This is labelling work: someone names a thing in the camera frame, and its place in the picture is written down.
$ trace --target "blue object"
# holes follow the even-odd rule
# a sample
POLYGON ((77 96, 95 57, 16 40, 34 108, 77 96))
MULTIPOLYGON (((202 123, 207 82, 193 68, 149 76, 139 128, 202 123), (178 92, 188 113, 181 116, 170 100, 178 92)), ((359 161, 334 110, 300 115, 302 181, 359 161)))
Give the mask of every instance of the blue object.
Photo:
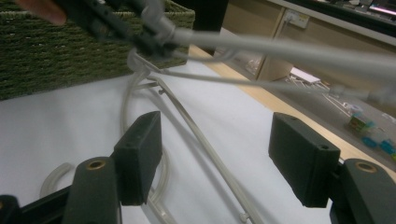
POLYGON ((366 137, 366 136, 363 137, 361 139, 361 141, 363 141, 364 145, 366 145, 367 147, 376 147, 377 146, 377 143, 373 139, 366 137))
POLYGON ((395 153, 395 148, 389 140, 382 141, 379 146, 390 155, 395 153))

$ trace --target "white table surface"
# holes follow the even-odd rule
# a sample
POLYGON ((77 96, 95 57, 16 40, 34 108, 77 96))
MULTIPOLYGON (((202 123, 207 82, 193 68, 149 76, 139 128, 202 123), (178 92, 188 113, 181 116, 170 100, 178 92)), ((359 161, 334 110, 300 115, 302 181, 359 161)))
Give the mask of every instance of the white table surface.
MULTIPOLYGON (((199 63, 175 71, 217 76, 199 63)), ((121 97, 130 77, 0 102, 0 194, 21 205, 38 199, 63 162, 109 156, 120 139, 121 97)), ((268 157, 273 112, 235 86, 163 77, 256 205, 265 223, 330 223, 330 206, 302 207, 268 157)), ((240 223, 239 203, 165 95, 137 91, 129 121, 162 111, 171 174, 163 204, 178 223, 240 223)), ((59 189, 72 183, 66 175, 59 189)), ((150 223, 140 207, 122 207, 123 223, 150 223)))

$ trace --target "brass screw hole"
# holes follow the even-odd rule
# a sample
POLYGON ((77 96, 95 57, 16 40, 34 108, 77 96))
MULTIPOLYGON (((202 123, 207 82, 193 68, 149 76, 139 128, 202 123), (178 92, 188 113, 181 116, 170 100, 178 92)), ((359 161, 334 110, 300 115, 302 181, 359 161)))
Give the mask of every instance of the brass screw hole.
POLYGON ((373 173, 376 173, 376 171, 377 171, 373 165, 366 163, 366 162, 358 161, 355 163, 355 165, 358 169, 360 169, 364 172, 367 172, 367 173, 373 174, 373 173))
POLYGON ((106 165, 105 161, 92 161, 87 166, 87 170, 99 170, 106 165))

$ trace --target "wicker basket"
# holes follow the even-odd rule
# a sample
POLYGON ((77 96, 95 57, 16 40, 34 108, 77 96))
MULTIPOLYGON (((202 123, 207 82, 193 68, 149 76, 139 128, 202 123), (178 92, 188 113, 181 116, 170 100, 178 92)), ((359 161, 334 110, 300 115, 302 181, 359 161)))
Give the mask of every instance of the wicker basket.
MULTIPOLYGON (((192 27, 194 11, 171 1, 165 1, 165 8, 176 26, 192 27)), ((126 57, 131 46, 98 42, 73 22, 51 25, 21 11, 13 0, 0 0, 0 10, 0 100, 130 73, 126 57)), ((141 31, 134 13, 117 14, 141 31)), ((184 63, 156 62, 162 68, 184 63)))

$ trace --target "finger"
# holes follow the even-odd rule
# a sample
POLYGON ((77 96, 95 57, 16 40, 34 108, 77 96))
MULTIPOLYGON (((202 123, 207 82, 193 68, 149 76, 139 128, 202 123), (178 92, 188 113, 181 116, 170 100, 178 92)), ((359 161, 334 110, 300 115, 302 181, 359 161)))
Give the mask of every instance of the finger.
POLYGON ((55 25, 62 25, 66 22, 65 13, 51 0, 16 0, 15 2, 22 8, 55 25))

